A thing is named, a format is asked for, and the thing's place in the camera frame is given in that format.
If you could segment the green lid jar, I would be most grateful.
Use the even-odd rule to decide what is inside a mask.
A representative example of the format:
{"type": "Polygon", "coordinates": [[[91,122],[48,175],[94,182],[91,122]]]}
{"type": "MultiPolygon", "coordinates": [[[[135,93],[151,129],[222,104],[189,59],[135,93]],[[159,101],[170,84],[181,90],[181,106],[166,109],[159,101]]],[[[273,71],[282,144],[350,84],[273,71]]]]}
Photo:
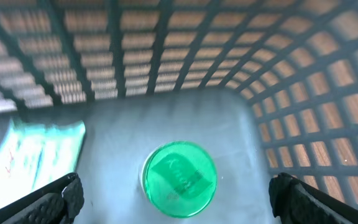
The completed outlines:
{"type": "Polygon", "coordinates": [[[173,141],[153,150],[139,167],[145,198],[173,218],[190,218],[213,200],[218,174],[212,157],[191,141],[173,141]]]}

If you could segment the light green wipes pack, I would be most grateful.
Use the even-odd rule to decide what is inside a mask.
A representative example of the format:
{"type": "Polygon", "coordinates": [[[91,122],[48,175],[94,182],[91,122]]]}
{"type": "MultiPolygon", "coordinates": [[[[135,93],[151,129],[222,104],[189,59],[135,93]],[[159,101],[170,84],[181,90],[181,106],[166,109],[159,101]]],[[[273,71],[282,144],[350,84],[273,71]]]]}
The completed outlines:
{"type": "Polygon", "coordinates": [[[86,128],[11,120],[0,146],[0,208],[74,172],[86,128]]]}

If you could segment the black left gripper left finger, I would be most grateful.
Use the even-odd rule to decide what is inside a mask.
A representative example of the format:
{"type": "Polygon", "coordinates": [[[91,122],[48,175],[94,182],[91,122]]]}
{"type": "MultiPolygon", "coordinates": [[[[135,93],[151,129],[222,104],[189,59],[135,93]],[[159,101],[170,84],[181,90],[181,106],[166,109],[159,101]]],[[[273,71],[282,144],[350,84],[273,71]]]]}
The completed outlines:
{"type": "Polygon", "coordinates": [[[73,223],[83,205],[81,179],[72,172],[0,208],[0,223],[73,223]]]}

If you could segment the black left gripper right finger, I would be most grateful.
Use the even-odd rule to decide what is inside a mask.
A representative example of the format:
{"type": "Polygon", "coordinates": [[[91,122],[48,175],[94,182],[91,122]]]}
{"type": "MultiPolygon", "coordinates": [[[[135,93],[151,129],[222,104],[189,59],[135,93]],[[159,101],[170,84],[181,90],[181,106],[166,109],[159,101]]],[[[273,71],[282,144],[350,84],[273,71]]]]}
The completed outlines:
{"type": "Polygon", "coordinates": [[[270,179],[268,194],[282,224],[358,224],[358,210],[287,173],[270,179]]]}

